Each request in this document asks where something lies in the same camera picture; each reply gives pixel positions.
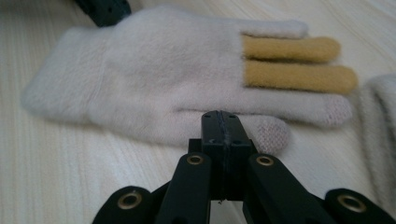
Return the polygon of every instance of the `knit glove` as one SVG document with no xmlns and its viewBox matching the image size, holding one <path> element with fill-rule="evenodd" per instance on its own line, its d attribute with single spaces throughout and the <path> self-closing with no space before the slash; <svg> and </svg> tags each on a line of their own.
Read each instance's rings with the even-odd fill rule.
<svg viewBox="0 0 396 224">
<path fill-rule="evenodd" d="M 362 141 L 379 205 L 396 217 L 396 75 L 371 79 L 360 98 Z"/>
<path fill-rule="evenodd" d="M 341 95 L 248 87 L 264 85 L 249 84 L 246 70 L 256 65 L 246 66 L 247 35 L 287 42 L 302 38 L 306 30 L 298 21 L 214 19 L 169 6 L 142 10 L 115 27 L 72 28 L 25 89 L 22 104 L 49 119 L 92 122 L 171 146 L 186 146 L 190 138 L 200 137 L 203 113 L 226 110 L 238 115 L 259 150 L 275 154 L 288 143 L 289 130 L 282 120 L 268 116 L 322 127 L 351 117 L 349 102 Z M 315 53 L 320 45 L 308 52 Z M 335 69 L 354 77 L 347 68 Z M 307 83 L 326 82 L 317 75 Z M 274 88 L 278 82 L 269 83 Z"/>
</svg>

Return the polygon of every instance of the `wooden table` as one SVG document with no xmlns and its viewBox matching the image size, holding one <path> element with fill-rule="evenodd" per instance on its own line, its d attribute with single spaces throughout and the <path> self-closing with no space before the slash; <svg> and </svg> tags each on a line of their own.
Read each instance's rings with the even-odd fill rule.
<svg viewBox="0 0 396 224">
<path fill-rule="evenodd" d="M 203 15 L 255 20 L 297 19 L 310 35 L 342 44 L 336 61 L 352 67 L 360 84 L 396 71 L 394 0 L 145 0 Z M 109 195 L 129 185 L 154 190 L 167 182 L 186 148 L 137 142 L 96 126 L 33 117 L 20 106 L 61 34 L 92 26 L 72 1 L 0 1 L 0 223 L 90 223 Z M 358 92 L 349 98 L 357 106 Z M 292 140 L 279 158 L 312 193 L 349 188 L 376 200 L 364 155 L 358 110 L 340 129 L 291 123 Z M 212 223 L 245 223 L 241 203 L 212 203 Z"/>
</svg>

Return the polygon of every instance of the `glove finger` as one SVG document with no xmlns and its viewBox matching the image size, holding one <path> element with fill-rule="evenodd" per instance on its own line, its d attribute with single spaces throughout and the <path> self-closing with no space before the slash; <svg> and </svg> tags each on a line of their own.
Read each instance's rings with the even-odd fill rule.
<svg viewBox="0 0 396 224">
<path fill-rule="evenodd" d="M 358 85 L 352 69 L 344 66 L 297 63 L 245 62 L 245 85 L 276 89 L 348 94 Z"/>
<path fill-rule="evenodd" d="M 263 115 L 238 115 L 247 136 L 261 153 L 278 154 L 290 140 L 290 129 L 281 119 Z"/>
<path fill-rule="evenodd" d="M 178 108 L 200 111 L 221 108 L 236 114 L 274 116 L 319 127 L 337 127 L 352 117 L 351 105 L 342 95 L 244 88 L 228 79 L 206 83 L 204 88 L 185 84 L 179 87 L 175 98 Z"/>
<path fill-rule="evenodd" d="M 128 120 L 123 120 L 120 125 L 125 124 L 124 134 L 131 135 L 139 140 L 151 143 L 165 144 L 168 146 L 186 147 L 191 138 L 201 138 L 201 116 L 205 112 L 180 110 L 174 113 L 159 113 L 159 116 L 149 116 L 144 124 L 134 125 Z M 244 126 L 247 136 L 253 140 L 260 152 L 276 154 L 287 146 L 290 131 L 285 122 L 268 116 L 261 115 L 237 115 Z"/>
<path fill-rule="evenodd" d="M 253 59 L 326 63 L 340 53 L 340 44 L 329 37 L 305 39 L 255 38 L 243 35 L 244 55 Z"/>
<path fill-rule="evenodd" d="M 228 20 L 237 31 L 244 35 L 276 38 L 302 38 L 308 26 L 301 21 L 248 21 Z"/>
</svg>

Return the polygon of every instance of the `white glove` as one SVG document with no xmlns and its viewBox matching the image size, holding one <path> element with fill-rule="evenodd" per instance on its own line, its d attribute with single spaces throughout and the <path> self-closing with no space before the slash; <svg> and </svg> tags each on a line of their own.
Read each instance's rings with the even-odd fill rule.
<svg viewBox="0 0 396 224">
<path fill-rule="evenodd" d="M 322 127 L 351 117 L 341 95 L 244 85 L 241 34 L 301 38 L 298 21 L 213 19 L 162 6 L 116 27 L 73 28 L 25 89 L 24 107 L 61 121 L 92 122 L 133 138 L 186 146 L 201 116 L 225 110 L 241 119 L 259 150 L 276 153 L 289 139 L 280 119 Z"/>
<path fill-rule="evenodd" d="M 361 88 L 364 152 L 379 205 L 396 217 L 396 75 L 371 79 Z"/>
</svg>

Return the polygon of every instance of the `hole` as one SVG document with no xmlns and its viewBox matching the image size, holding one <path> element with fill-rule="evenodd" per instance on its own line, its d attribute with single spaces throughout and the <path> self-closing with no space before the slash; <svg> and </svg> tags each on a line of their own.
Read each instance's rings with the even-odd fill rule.
<svg viewBox="0 0 396 224">
<path fill-rule="evenodd" d="M 367 210 L 366 205 L 359 199 L 347 195 L 347 194 L 342 194 L 337 197 L 338 202 L 343 205 L 345 208 L 349 209 L 350 211 L 356 212 L 356 213 L 363 213 Z"/>
<path fill-rule="evenodd" d="M 274 164 L 273 159 L 266 157 L 266 156 L 260 156 L 256 159 L 256 162 L 260 165 L 264 166 L 271 166 Z"/>
<path fill-rule="evenodd" d="M 132 209 L 137 207 L 142 202 L 142 195 L 137 192 L 133 191 L 131 193 L 127 193 L 122 195 L 119 198 L 118 206 L 120 209 Z"/>
<path fill-rule="evenodd" d="M 204 162 L 204 158 L 200 157 L 200 156 L 189 156 L 187 158 L 187 162 L 191 165 L 199 165 L 202 162 Z"/>
<path fill-rule="evenodd" d="M 184 217 L 175 217 L 172 221 L 172 224 L 188 224 L 188 223 L 189 222 Z"/>
</svg>

